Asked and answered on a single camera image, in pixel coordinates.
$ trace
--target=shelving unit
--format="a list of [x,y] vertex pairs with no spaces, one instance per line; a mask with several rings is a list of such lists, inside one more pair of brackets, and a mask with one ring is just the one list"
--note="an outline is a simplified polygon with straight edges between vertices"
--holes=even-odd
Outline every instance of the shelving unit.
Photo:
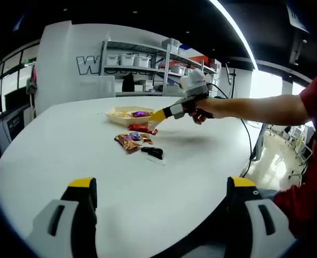
[[[125,50],[125,51],[131,51],[131,52],[142,52],[142,53],[147,53],[152,55],[151,59],[151,67],[145,68],[145,67],[135,67],[135,66],[106,66],[105,65],[105,59],[107,56],[107,50]],[[191,60],[189,58],[186,58],[184,56],[178,55],[178,54],[173,54],[171,53],[171,46],[168,45],[167,49],[163,49],[160,47],[155,47],[155,46],[149,46],[146,44],[138,44],[138,43],[133,43],[133,42],[122,42],[122,41],[110,41],[108,39],[105,39],[102,42],[102,48],[101,48],[101,63],[100,63],[100,69],[99,69],[99,75],[105,75],[106,70],[136,70],[136,71],[142,71],[145,73],[150,73],[152,75],[152,80],[154,81],[154,76],[155,74],[164,74],[163,78],[163,92],[118,92],[116,93],[117,96],[130,96],[130,95],[135,95],[135,96],[140,96],[141,94],[144,96],[150,96],[150,95],[165,95],[167,85],[168,85],[168,77],[169,76],[176,76],[176,77],[182,77],[183,75],[173,73],[169,71],[169,65],[165,66],[165,69],[156,69],[155,64],[158,56],[161,56],[162,58],[165,58],[166,64],[169,64],[170,61],[178,61],[181,63],[184,63],[188,65],[188,67],[195,67],[199,68],[202,71],[206,71],[210,74],[216,73],[214,69],[211,69],[207,66],[205,66],[202,63],[198,63],[194,60]]]

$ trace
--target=candy wrapper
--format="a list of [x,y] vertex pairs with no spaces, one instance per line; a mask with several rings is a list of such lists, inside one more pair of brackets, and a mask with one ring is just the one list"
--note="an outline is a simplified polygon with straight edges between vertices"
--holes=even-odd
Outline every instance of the candy wrapper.
[[152,112],[147,112],[147,111],[137,111],[132,113],[133,117],[150,117],[151,115],[152,115]]
[[131,130],[131,131],[139,131],[139,132],[143,132],[143,133],[151,133],[152,135],[156,135],[158,133],[157,129],[155,129],[154,131],[149,130],[147,125],[130,125],[128,127],[128,129]]
[[150,136],[146,133],[141,134],[143,138],[143,142],[146,142],[147,144],[153,144],[153,141],[150,139]]
[[141,141],[142,140],[138,132],[131,132],[130,136],[131,136],[131,139],[133,141]]
[[132,151],[140,146],[140,144],[133,141],[131,136],[129,136],[128,134],[119,134],[114,138],[114,140],[119,142],[126,151]]

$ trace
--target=floor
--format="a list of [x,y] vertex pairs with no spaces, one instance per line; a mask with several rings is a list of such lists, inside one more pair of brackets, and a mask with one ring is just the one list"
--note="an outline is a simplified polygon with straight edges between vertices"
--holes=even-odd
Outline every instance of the floor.
[[288,179],[288,176],[292,170],[301,171],[300,164],[284,138],[266,131],[261,159],[252,163],[246,178],[255,182],[258,188],[286,190],[292,184],[298,185],[299,177]]

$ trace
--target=hand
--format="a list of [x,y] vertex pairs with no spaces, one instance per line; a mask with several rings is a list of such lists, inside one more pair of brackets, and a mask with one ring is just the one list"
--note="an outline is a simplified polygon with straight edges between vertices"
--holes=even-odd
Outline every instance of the hand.
[[[222,101],[224,100],[217,98],[205,98],[197,101],[195,103],[195,107],[196,109],[203,109],[206,112],[213,114],[214,118],[224,118],[225,115],[220,108],[222,105]],[[206,117],[198,114],[197,110],[189,113],[189,115],[193,117],[194,122],[198,125],[201,125],[206,120]]]

